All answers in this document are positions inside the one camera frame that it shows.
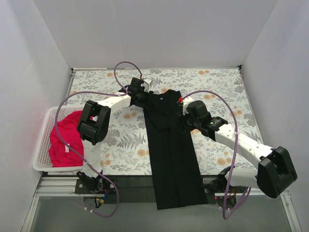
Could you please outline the black t shirt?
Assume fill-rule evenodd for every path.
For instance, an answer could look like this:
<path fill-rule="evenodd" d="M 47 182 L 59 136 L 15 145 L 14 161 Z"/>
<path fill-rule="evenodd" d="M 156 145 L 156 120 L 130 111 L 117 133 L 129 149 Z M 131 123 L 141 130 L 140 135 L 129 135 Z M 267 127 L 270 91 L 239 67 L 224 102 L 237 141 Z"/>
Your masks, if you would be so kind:
<path fill-rule="evenodd" d="M 144 119 L 157 209 L 207 204 L 191 134 L 178 122 L 181 94 L 151 93 Z"/>

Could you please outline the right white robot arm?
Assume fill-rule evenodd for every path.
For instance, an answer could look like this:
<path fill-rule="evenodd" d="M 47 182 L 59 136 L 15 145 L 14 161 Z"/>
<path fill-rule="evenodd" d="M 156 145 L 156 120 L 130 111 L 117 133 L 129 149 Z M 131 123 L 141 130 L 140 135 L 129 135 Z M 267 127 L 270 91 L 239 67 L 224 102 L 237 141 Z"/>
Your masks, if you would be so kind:
<path fill-rule="evenodd" d="M 297 174 L 287 149 L 272 148 L 243 133 L 236 133 L 226 120 L 212 117 L 202 101 L 180 100 L 183 111 L 178 114 L 185 132 L 199 130 L 202 135 L 233 149 L 249 161 L 251 170 L 229 166 L 206 185 L 209 189 L 229 192 L 235 187 L 260 189 L 270 198 L 277 198 L 293 182 Z"/>

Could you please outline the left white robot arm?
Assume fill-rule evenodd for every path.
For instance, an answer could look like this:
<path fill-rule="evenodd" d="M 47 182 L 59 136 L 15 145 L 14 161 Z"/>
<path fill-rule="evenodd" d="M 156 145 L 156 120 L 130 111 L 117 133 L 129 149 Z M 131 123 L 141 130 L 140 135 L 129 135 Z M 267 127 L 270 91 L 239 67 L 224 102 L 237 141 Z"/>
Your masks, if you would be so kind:
<path fill-rule="evenodd" d="M 130 85 L 109 98 L 85 103 L 77 125 L 84 147 L 84 167 L 77 176 L 90 192 L 98 193 L 103 187 L 99 178 L 102 173 L 101 145 L 108 133 L 110 117 L 132 105 L 145 107 L 151 82 L 151 79 L 133 78 Z"/>

